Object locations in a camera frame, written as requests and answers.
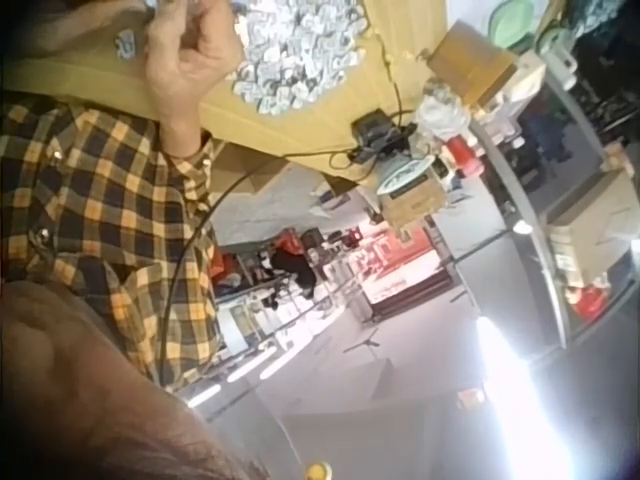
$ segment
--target yellow plaid shirt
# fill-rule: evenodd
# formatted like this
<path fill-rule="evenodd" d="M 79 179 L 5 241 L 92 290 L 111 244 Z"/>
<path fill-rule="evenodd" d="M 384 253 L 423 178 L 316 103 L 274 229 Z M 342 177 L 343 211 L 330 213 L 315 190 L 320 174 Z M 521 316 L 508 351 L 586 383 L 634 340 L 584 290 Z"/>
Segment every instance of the yellow plaid shirt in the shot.
<path fill-rule="evenodd" d="M 213 140 L 174 161 L 152 121 L 47 97 L 2 101 L 3 277 L 65 284 L 142 373 L 164 368 L 173 390 L 196 380 L 218 347 L 212 227 L 179 273 L 164 366 L 157 336 L 178 259 L 212 200 Z"/>

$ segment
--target fluorescent light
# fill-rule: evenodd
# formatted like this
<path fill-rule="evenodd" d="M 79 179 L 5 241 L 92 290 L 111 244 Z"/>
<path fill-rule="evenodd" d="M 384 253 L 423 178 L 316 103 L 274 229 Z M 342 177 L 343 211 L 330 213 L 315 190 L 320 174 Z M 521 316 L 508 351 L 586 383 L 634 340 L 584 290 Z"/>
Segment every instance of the fluorescent light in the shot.
<path fill-rule="evenodd" d="M 304 347 L 309 345 L 309 343 L 311 343 L 311 338 L 301 341 L 297 345 L 294 345 L 291 350 L 285 352 L 280 358 L 276 358 L 271 365 L 260 373 L 260 380 L 266 380 L 284 367 L 293 357 L 299 354 Z"/>
<path fill-rule="evenodd" d="M 515 480 L 569 480 L 571 460 L 538 400 L 527 366 L 486 317 L 477 321 L 485 391 L 493 403 Z"/>
<path fill-rule="evenodd" d="M 278 349 L 276 347 L 273 347 L 273 346 L 267 348 L 260 355 L 258 355 L 255 358 L 252 358 L 247 363 L 245 363 L 240 368 L 238 368 L 235 372 L 232 372 L 231 375 L 229 375 L 229 377 L 227 378 L 227 382 L 229 382 L 229 383 L 235 382 L 239 378 L 244 377 L 247 373 L 249 373 L 251 370 L 256 368 L 262 362 L 267 360 L 269 357 L 271 357 L 277 351 L 278 351 Z"/>
<path fill-rule="evenodd" d="M 533 232 L 533 227 L 524 220 L 518 220 L 513 226 L 513 231 L 520 235 L 530 235 Z"/>
<path fill-rule="evenodd" d="M 222 387 L 220 385 L 218 385 L 218 384 L 215 384 L 212 387 L 207 388 L 204 392 L 199 393 L 198 395 L 193 397 L 191 400 L 189 400 L 187 402 L 187 406 L 189 406 L 189 408 L 195 408 L 198 405 L 200 405 L 201 403 L 204 403 L 207 400 L 209 400 L 211 397 L 213 397 L 220 390 L 222 390 Z"/>

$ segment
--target electronic device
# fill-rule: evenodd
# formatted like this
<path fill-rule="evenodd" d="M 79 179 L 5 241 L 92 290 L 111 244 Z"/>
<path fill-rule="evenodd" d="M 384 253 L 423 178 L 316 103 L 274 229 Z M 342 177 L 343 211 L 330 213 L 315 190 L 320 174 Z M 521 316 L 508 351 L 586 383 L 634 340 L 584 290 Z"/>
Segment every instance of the electronic device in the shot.
<path fill-rule="evenodd" d="M 358 147 L 350 152 L 349 159 L 361 165 L 371 159 L 384 162 L 398 153 L 408 152 L 409 137 L 415 131 L 414 123 L 402 127 L 382 110 L 374 110 L 351 124 Z"/>

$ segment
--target shirt button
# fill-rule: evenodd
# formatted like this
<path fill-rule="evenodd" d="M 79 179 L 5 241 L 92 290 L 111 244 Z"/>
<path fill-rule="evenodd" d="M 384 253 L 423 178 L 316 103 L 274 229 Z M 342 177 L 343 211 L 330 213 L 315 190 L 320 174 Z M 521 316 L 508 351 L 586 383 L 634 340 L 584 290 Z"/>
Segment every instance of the shirt button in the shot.
<path fill-rule="evenodd" d="M 38 230 L 38 240 L 40 240 L 40 243 L 44 245 L 49 241 L 49 238 L 51 238 L 49 230 L 47 230 L 46 228 L 41 228 L 40 230 Z"/>

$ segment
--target green lid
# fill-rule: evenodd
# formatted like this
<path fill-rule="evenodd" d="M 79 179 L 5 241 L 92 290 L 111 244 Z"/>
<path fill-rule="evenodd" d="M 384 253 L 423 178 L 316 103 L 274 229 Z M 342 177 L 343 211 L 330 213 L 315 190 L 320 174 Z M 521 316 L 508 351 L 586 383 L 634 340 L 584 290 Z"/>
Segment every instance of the green lid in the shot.
<path fill-rule="evenodd" d="M 496 8 L 489 19 L 489 38 L 494 45 L 509 48 L 531 29 L 533 3 L 530 0 L 508 0 Z"/>

